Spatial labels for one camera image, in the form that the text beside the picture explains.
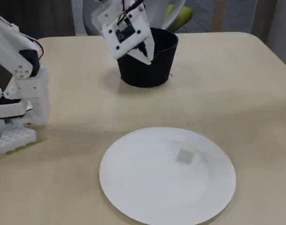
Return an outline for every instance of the white robotic arm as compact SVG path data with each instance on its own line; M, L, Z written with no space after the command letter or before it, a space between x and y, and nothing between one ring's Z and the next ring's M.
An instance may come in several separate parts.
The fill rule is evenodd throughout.
M0 17L0 65L14 78L12 86L3 93L0 89L1 154L36 141L35 131L23 126L45 124L49 117L47 71L39 63L35 42Z
M92 24L105 38L115 59L129 54L151 64L154 40L145 12L144 0L96 0L100 7L92 14Z
M129 54L151 64L154 40L144 0L96 1L100 7L92 14L92 23L104 36L114 58ZM43 125L49 118L48 76L39 62L43 53L37 40L0 17L0 65L14 78L12 86L4 92L0 89L0 154L35 142L36 132L24 125Z

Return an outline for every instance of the beige table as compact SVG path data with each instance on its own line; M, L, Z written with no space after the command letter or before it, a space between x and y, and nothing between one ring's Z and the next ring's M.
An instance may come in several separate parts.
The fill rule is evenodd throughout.
M48 140L0 159L0 225L139 224L104 197L98 168L117 138L154 126L203 134L232 159L237 190L211 225L286 225L286 66L248 34L179 37L174 76L154 89L120 81L101 37L42 40Z

